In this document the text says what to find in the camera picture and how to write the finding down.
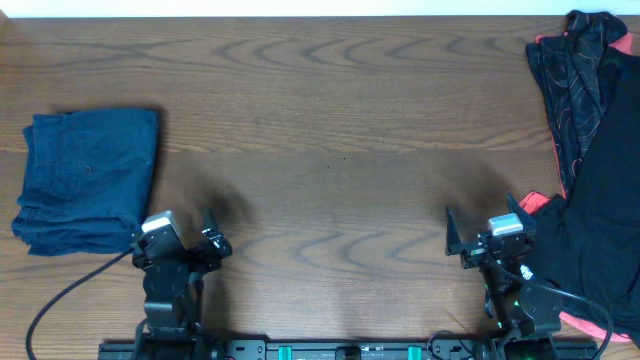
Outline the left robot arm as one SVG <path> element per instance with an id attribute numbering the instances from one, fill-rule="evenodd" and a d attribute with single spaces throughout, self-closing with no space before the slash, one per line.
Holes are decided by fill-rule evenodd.
<path id="1" fill-rule="evenodd" d="M 207 211 L 202 240 L 187 248 L 170 211 L 143 223 L 133 244 L 132 264 L 144 272 L 146 318 L 136 329 L 133 359 L 211 359 L 226 357 L 224 342 L 202 325 L 203 277 L 232 254 L 218 222 Z"/>

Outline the dark blue denim shorts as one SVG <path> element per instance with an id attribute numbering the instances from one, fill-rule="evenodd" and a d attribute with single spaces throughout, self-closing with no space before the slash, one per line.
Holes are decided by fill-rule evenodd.
<path id="1" fill-rule="evenodd" d="M 149 203 L 159 125 L 144 108 L 34 115 L 11 224 L 30 254 L 127 250 Z"/>

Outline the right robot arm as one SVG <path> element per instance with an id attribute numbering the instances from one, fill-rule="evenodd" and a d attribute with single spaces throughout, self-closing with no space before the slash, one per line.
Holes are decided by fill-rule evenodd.
<path id="1" fill-rule="evenodd" d="M 448 256 L 459 256 L 463 269 L 478 269 L 485 283 L 485 311 L 498 331 L 470 349 L 473 359 L 557 359 L 552 335 L 561 329 L 561 296 L 546 290 L 525 269 L 536 222 L 512 196 L 509 212 L 487 221 L 488 230 L 461 240 L 451 209 L 446 210 Z"/>

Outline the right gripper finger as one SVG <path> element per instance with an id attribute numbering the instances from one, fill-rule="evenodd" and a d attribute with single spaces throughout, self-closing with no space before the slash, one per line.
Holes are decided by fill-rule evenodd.
<path id="1" fill-rule="evenodd" d="M 527 235 L 535 235 L 537 232 L 535 219 L 519 205 L 511 193 L 506 194 L 506 201 L 508 209 L 514 213 L 522 223 L 523 231 Z"/>
<path id="2" fill-rule="evenodd" d="M 460 240 L 459 232 L 453 217 L 453 213 L 449 207 L 446 207 L 446 247 L 447 248 L 460 248 L 462 243 Z"/>

